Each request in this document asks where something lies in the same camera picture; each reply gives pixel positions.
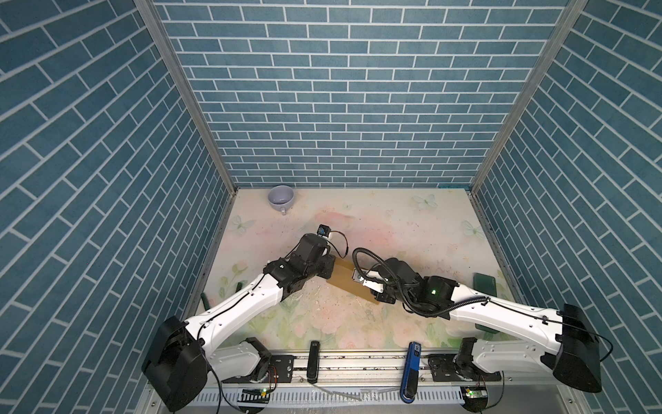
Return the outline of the brown cardboard paper box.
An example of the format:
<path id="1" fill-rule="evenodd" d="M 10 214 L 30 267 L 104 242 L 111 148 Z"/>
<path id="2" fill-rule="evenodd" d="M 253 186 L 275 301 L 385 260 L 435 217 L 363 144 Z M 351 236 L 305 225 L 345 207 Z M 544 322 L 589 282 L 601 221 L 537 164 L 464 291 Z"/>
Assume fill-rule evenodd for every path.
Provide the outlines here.
<path id="1" fill-rule="evenodd" d="M 352 262 L 335 258 L 333 272 L 331 277 L 327 280 L 327 283 L 341 289 L 345 293 L 350 293 L 368 303 L 377 305 L 379 302 L 374 298 L 371 290 L 353 279 L 354 271 L 355 268 Z"/>

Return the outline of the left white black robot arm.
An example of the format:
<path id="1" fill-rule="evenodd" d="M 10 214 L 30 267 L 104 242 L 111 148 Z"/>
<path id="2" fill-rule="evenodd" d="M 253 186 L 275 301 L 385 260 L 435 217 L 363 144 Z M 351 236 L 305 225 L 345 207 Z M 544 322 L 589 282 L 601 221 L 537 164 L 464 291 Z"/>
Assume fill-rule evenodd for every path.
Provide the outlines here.
<path id="1" fill-rule="evenodd" d="M 224 347 L 223 343 L 261 312 L 300 291 L 312 277 L 329 279 L 334 255 L 327 236 L 308 233 L 286 256 L 265 265 L 262 273 L 219 305 L 181 320 L 169 317 L 155 331 L 141 371 L 165 407 L 177 412 L 207 385 L 241 378 L 263 381 L 273 370 L 271 352 L 256 338 Z"/>

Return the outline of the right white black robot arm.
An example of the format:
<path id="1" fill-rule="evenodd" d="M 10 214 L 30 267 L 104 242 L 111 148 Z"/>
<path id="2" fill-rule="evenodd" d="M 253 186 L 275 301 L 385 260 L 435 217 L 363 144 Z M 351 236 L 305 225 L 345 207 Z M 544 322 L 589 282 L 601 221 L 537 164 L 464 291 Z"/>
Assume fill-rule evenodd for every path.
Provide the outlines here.
<path id="1" fill-rule="evenodd" d="M 523 346 L 521 352 L 507 351 L 500 357 L 496 344 L 466 338 L 457 365 L 486 374 L 541 370 L 585 393 L 603 390 L 601 364 L 614 346 L 596 332 L 580 307 L 565 304 L 555 310 L 510 302 L 454 279 L 423 277 L 403 260 L 384 260 L 367 248 L 355 248 L 352 262 L 355 277 L 379 302 L 401 302 L 407 312 L 419 317 L 481 325 L 513 336 Z"/>

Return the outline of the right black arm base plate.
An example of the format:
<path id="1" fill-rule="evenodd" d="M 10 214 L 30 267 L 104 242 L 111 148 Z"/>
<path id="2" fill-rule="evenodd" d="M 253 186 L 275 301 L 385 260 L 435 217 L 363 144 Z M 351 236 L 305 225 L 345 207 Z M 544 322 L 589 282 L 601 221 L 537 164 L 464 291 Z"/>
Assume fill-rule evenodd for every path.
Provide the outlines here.
<path id="1" fill-rule="evenodd" d="M 466 355 L 432 354 L 428 357 L 428 365 L 434 382 L 502 380 L 500 372 L 484 372 Z"/>

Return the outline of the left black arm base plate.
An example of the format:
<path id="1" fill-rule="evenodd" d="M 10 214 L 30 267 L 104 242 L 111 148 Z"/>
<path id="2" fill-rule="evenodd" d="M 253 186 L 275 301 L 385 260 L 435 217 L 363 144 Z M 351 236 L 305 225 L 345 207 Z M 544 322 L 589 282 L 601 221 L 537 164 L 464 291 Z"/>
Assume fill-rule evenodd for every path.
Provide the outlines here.
<path id="1" fill-rule="evenodd" d="M 270 358 L 269 366 L 271 370 L 276 370 L 278 383 L 291 383 L 292 373 L 294 369 L 294 362 L 296 357 L 294 355 L 272 355 Z M 223 383 L 229 384 L 248 384 L 248 383 L 267 383 L 269 375 L 267 372 L 267 364 L 260 362 L 251 374 L 246 376 L 231 377 L 224 379 Z"/>

